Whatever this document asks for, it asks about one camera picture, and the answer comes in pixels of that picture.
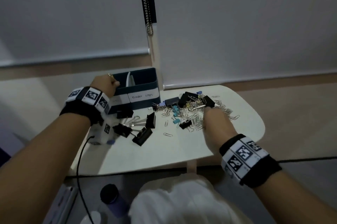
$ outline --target hand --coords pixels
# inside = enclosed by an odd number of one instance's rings
[[[119,81],[116,81],[115,78],[110,77],[108,74],[96,76],[90,84],[91,87],[99,89],[109,98],[114,96],[116,87],[119,85]]]
[[[204,135],[210,150],[219,152],[219,148],[237,134],[232,122],[221,109],[205,108]]]

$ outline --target desk organizer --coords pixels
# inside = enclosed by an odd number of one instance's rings
[[[120,86],[116,89],[115,95],[110,99],[111,108],[109,114],[116,113],[125,108],[137,110],[151,107],[152,103],[160,103],[155,68],[130,72],[130,76],[133,76],[135,83],[134,86],[130,87],[126,86],[128,73],[114,74],[115,79],[120,82]]]

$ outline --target white tabletop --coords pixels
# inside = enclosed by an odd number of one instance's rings
[[[209,97],[220,96],[214,99],[221,100],[227,108],[232,109],[232,116],[240,115],[237,120],[232,121],[238,133],[250,137],[255,142],[263,137],[265,125],[261,117],[242,97],[227,87],[215,85],[167,90],[160,92],[160,98],[163,101],[177,97],[185,91],[193,93],[202,91],[204,95],[208,95]],[[134,110],[134,116],[138,115],[141,119],[144,119],[152,112],[148,108]],[[116,174],[213,155],[206,146],[202,130],[189,132],[187,129],[177,128],[177,125],[173,124],[171,117],[163,118],[161,113],[156,112],[156,128],[152,129],[153,134],[142,146],[138,146],[132,142],[132,135],[128,138],[117,138],[114,145],[87,144],[81,158],[79,174]],[[164,126],[166,120],[168,120],[167,127]],[[173,137],[164,136],[163,133],[172,134]],[[76,170],[81,149],[82,146],[71,166],[72,170]]]

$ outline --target person's right arm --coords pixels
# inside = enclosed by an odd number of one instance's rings
[[[211,150],[219,148],[238,133],[226,114],[218,108],[204,112],[204,134]],[[277,223],[337,223],[337,211],[302,187],[284,171],[271,175],[253,188]]]

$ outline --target ring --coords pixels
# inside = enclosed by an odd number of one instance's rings
[[[110,76],[110,78],[112,78],[112,80],[115,80],[115,78],[112,74],[108,73],[108,75]]]

